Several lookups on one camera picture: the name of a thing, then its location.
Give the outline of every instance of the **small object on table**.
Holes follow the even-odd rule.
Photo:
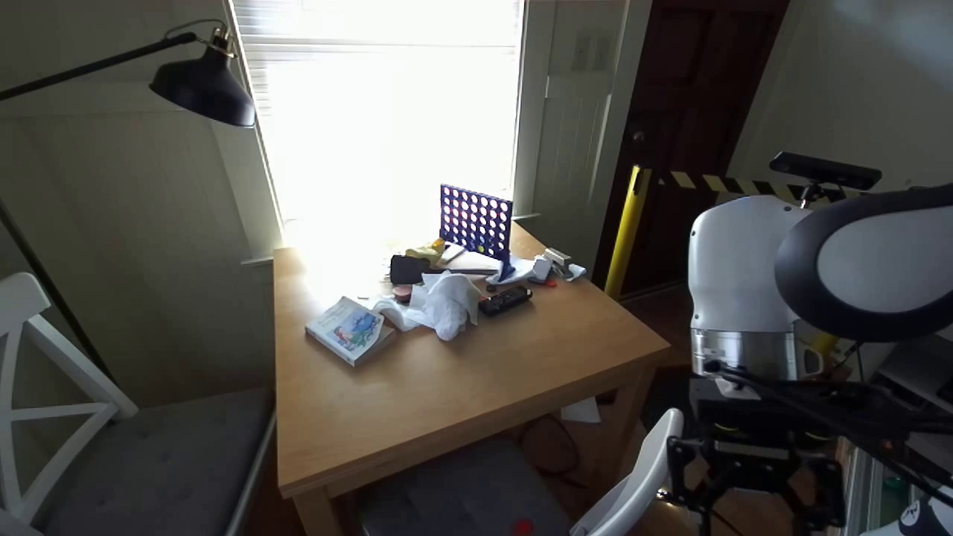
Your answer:
[[[486,301],[478,301],[481,316],[501,316],[517,304],[526,304],[532,292],[526,287],[504,287],[492,292]]]
[[[331,310],[309,320],[303,332],[349,368],[377,356],[397,336],[383,316],[352,299],[340,299]]]
[[[392,287],[413,287],[422,284],[422,275],[438,275],[441,269],[434,269],[429,261],[416,261],[416,256],[389,256],[389,284]]]
[[[467,253],[467,252],[446,243],[446,249],[441,252],[441,263],[453,263],[453,261],[461,256],[461,253]]]
[[[545,256],[537,256],[529,269],[529,284],[545,287],[550,275],[553,275],[553,263]]]
[[[542,256],[545,256],[547,263],[553,263],[553,269],[560,269],[560,272],[568,272],[568,266],[571,266],[571,256],[565,256],[565,253],[557,252],[557,249],[545,249]]]
[[[486,277],[496,277],[501,275],[501,261],[474,253],[474,252],[461,252],[453,263],[444,266],[453,275],[486,275]]]
[[[508,281],[511,275],[508,229],[511,229],[511,201],[441,186],[441,238],[470,253],[496,261],[501,281]]]
[[[411,301],[383,301],[376,310],[398,332],[431,329],[438,339],[455,339],[464,326],[475,320],[475,289],[461,275],[422,275],[422,284],[411,289]]]

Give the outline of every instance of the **desk lamp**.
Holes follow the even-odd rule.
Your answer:
[[[215,25],[207,43],[187,30],[196,25]],[[207,116],[207,119],[218,119],[218,124],[225,124],[236,129],[249,129],[252,125],[252,106],[249,106],[248,92],[228,74],[228,33],[218,19],[191,22],[191,25],[172,27],[170,33],[163,33],[151,46],[130,49],[130,52],[85,62],[78,68],[66,68],[66,73],[56,73],[56,74],[30,82],[30,83],[0,91],[0,103],[27,95],[27,92],[35,92],[45,88],[56,88],[70,77],[82,77],[82,74],[91,74],[91,73],[102,73],[102,68],[109,68],[120,62],[151,58],[167,49],[191,46],[191,43],[204,43],[204,54],[199,60],[161,65],[154,73],[149,91],[157,92],[161,98],[184,107],[184,112],[199,115],[199,116]],[[45,266],[39,263],[39,256],[32,253],[30,243],[15,228],[15,220],[9,217],[2,204],[0,204],[0,220],[9,229],[11,243],[17,244],[17,252],[23,253],[30,272],[39,277],[39,284],[45,287],[45,292],[51,296],[51,301],[56,304],[56,310],[63,313],[63,320],[67,322],[75,336],[79,339],[79,345],[88,351],[96,368],[108,374],[105,362],[97,359],[96,345],[88,344],[85,332],[79,329],[79,322],[75,320],[75,313],[67,310],[63,296],[56,292],[51,275],[45,272]]]

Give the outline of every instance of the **crumpled paper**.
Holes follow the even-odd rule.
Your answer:
[[[431,329],[438,339],[449,344],[475,326],[478,292],[464,275],[422,275],[422,284],[411,289],[411,304],[383,301],[376,310],[386,316],[398,332]]]

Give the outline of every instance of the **table leg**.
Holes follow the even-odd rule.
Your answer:
[[[647,405],[654,380],[654,362],[639,362],[638,374],[629,377],[617,390],[617,403],[604,423],[601,453],[595,459],[595,482],[612,487],[638,457],[642,442],[639,411]]]
[[[324,493],[294,499],[294,511],[307,536],[341,536],[333,500]]]

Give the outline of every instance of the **connect four game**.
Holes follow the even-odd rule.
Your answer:
[[[501,261],[507,281],[508,266],[511,201],[441,186],[441,238],[464,252]]]

